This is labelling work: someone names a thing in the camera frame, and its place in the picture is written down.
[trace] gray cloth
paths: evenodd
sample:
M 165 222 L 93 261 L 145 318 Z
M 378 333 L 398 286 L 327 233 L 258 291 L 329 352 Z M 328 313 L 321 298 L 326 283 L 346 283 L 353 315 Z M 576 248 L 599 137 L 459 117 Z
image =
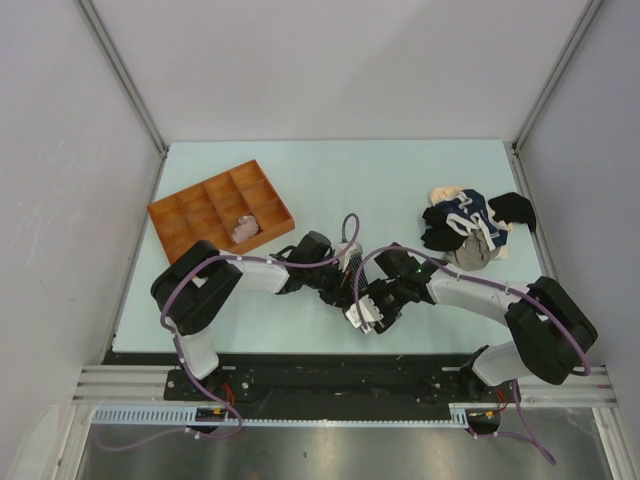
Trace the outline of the gray cloth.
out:
M 498 256 L 500 249 L 489 251 L 487 240 L 481 230 L 473 230 L 469 238 L 455 252 L 449 252 L 444 259 L 463 270 L 480 270 Z

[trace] black cloth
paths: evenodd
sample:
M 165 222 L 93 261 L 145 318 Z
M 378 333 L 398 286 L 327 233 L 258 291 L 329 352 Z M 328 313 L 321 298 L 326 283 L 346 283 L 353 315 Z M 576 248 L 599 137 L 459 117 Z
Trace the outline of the black cloth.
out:
M 460 235 L 447 225 L 447 212 L 435 207 L 427 208 L 422 214 L 428 227 L 421 237 L 424 246 L 436 252 L 452 252 L 459 249 L 467 237 Z
M 504 220 L 507 223 L 526 223 L 529 231 L 535 232 L 538 222 L 531 202 L 515 192 L 505 193 L 489 200 L 489 206 L 496 212 L 493 216 L 496 222 Z

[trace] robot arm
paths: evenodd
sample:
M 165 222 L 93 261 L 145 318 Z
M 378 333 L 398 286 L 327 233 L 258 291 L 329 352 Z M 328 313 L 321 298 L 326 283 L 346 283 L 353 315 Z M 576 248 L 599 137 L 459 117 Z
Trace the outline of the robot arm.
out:
M 593 325 L 551 278 L 542 276 L 532 284 L 506 283 L 508 289 L 497 290 L 495 282 L 477 277 L 473 283 L 465 281 L 465 272 L 452 265 L 446 266 L 449 273 L 445 273 L 431 262 L 420 265 L 400 250 L 385 251 L 375 261 L 390 280 L 384 288 L 370 289 L 360 299 L 364 323 L 356 306 L 351 306 L 346 316 L 355 327 L 381 333 L 395 322 L 409 301 L 423 301 L 463 308 L 510 329 L 513 341 L 483 347 L 467 362 L 470 391 L 527 375 L 560 385 L 580 365 L 575 349 L 558 328 L 522 297 L 534 298 L 546 307 L 582 351 L 587 351 L 598 338 Z
M 262 290 L 286 294 L 303 285 L 319 290 L 323 301 L 341 308 L 347 320 L 364 333 L 373 330 L 384 333 L 409 302 L 452 305 L 506 325 L 513 335 L 512 342 L 481 348 L 463 367 L 465 386 L 472 395 L 477 392 L 480 396 L 489 387 L 531 374 L 548 383 L 560 384 L 580 364 L 574 348 L 559 330 L 519 296 L 459 277 L 456 279 L 429 262 L 419 264 L 404 251 L 386 251 L 375 258 L 388 278 L 370 285 L 361 283 L 361 319 L 353 304 L 353 270 L 359 264 L 361 249 L 357 244 L 354 247 L 345 256 L 347 260 L 320 268 L 285 268 L 273 262 L 229 260 L 203 269 L 199 276 L 204 283 L 199 287 L 193 281 L 187 283 L 168 311 L 180 336 L 185 360 L 194 375 L 201 379 L 218 367 L 209 328 L 232 291 Z M 289 247 L 274 258 L 313 264 L 331 257 L 332 253 L 326 237 L 310 232 L 298 246 Z M 201 241 L 169 267 L 151 289 L 159 308 L 164 308 L 178 283 L 194 267 L 219 254 L 209 242 Z M 554 280 L 540 277 L 533 284 L 510 284 L 509 287 L 512 292 L 537 298 L 562 322 L 583 351 L 597 339 L 591 323 Z

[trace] black mounting base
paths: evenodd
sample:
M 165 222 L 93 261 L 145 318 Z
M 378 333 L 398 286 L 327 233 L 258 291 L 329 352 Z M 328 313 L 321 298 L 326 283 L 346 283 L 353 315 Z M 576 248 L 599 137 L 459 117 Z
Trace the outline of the black mounting base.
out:
M 459 367 L 468 355 L 220 355 L 221 368 L 202 384 L 253 419 L 335 421 L 448 420 L 449 403 L 495 402 L 490 390 L 472 399 Z M 509 389 L 503 391 L 509 397 Z M 164 399 L 206 397 L 183 370 L 169 372 Z

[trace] pink object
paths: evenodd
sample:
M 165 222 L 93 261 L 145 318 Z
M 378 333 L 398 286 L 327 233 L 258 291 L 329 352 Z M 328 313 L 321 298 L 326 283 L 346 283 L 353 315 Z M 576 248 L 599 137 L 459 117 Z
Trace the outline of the pink object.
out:
M 258 233 L 258 222 L 256 219 L 251 215 L 240 217 L 238 219 L 238 226 L 233 230 L 233 241 L 242 243 L 245 240 L 249 240 L 256 233 Z

